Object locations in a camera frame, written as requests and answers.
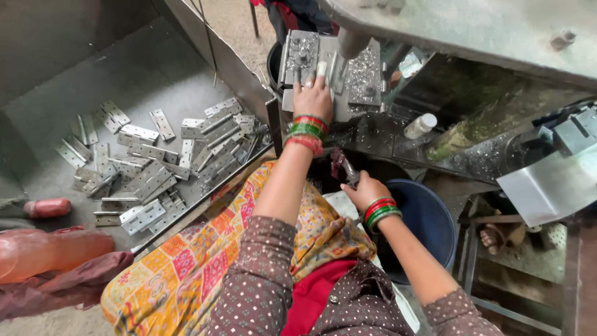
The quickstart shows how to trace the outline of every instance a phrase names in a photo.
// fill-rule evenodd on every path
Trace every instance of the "woman's left hand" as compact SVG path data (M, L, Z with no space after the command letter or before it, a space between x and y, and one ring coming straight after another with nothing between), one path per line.
M334 108L330 95L330 87L325 85L325 67L318 66L317 78L315 73L309 74L303 88L300 78L294 81L294 116L312 114L322 118L330 124L334 117Z

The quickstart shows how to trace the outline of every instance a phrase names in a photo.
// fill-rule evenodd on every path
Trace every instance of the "hand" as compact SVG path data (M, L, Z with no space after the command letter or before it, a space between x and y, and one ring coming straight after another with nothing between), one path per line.
M364 170L361 171L361 180L356 190L346 184L341 184L340 188L344 190L360 212L366 211L369 204L376 198L392 196L383 183L369 177L369 173Z
M325 66L318 65L318 74L309 74L305 87L300 86L300 76L294 78L294 116L312 114L322 118L327 125L334 116L330 87L325 85Z

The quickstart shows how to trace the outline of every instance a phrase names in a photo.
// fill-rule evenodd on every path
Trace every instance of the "brown polka dot shirt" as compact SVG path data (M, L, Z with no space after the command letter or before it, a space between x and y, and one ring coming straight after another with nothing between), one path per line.
M279 335L292 304L290 258L296 229L277 219L251 217L238 259L223 279L208 335ZM424 307L439 336L497 336L458 289ZM414 336L395 301L387 276L359 260L334 285L309 335Z

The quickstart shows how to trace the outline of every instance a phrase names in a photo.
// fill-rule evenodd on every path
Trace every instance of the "blue bucket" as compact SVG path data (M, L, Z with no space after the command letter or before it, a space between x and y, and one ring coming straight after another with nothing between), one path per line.
M454 261L457 237L456 226L444 202L426 186L413 181L391 179L385 184L402 211L404 223L435 259L448 268ZM388 278L395 283L409 284L388 242L382 235L376 238L378 255Z

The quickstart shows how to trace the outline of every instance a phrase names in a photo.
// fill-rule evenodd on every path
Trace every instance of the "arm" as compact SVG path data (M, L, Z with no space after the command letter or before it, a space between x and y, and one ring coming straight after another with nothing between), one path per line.
M379 197L391 197L381 182L361 172L357 190L342 185L359 211ZM443 266L427 251L398 215L389 215L377 223L400 265L407 274L423 311L438 335L501 335L483 319L468 296Z
M322 75L312 88L294 84L295 115L314 114L329 123L333 112L324 81ZM297 232L294 224L312 159L313 151L301 144L289 143L284 148L247 221L238 258L228 269L223 291L210 313L207 334L272 335L282 331L292 302L289 269Z

